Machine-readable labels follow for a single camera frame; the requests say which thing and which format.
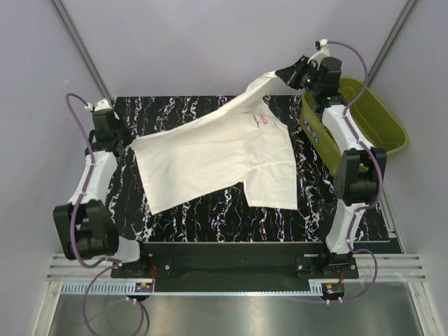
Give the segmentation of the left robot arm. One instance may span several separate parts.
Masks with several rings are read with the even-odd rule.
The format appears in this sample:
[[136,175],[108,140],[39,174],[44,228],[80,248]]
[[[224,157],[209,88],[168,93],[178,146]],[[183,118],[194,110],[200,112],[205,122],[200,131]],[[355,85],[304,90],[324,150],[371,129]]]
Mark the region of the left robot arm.
[[[94,128],[86,132],[70,104],[79,99],[91,112]],[[136,277],[151,270],[151,260],[141,254],[137,241],[121,237],[106,207],[109,182],[118,167],[126,145],[132,137],[124,120],[114,111],[113,104],[103,99],[92,105],[77,94],[66,95],[66,103],[86,142],[85,168],[75,193],[66,204],[56,206],[53,220],[65,257],[77,260],[85,268],[102,261],[127,269]]]

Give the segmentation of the white t shirt red print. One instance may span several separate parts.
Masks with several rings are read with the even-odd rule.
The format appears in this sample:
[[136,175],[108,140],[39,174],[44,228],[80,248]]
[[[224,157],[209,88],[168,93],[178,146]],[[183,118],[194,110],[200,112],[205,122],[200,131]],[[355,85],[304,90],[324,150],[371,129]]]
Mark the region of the white t shirt red print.
[[174,129],[133,140],[152,214],[242,183],[251,207],[296,210],[296,161],[288,128],[263,98],[268,72],[219,109]]

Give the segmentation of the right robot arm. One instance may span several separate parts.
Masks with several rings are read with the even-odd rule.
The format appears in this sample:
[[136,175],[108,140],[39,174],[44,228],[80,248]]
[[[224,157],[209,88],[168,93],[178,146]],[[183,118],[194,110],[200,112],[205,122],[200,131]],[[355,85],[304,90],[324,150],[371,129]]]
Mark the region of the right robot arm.
[[364,212],[380,198],[386,151],[362,134],[348,101],[340,91],[342,62],[330,56],[331,41],[315,43],[311,57],[276,71],[290,88],[303,90],[300,126],[333,177],[337,208],[315,269],[325,277],[355,270],[354,237]]

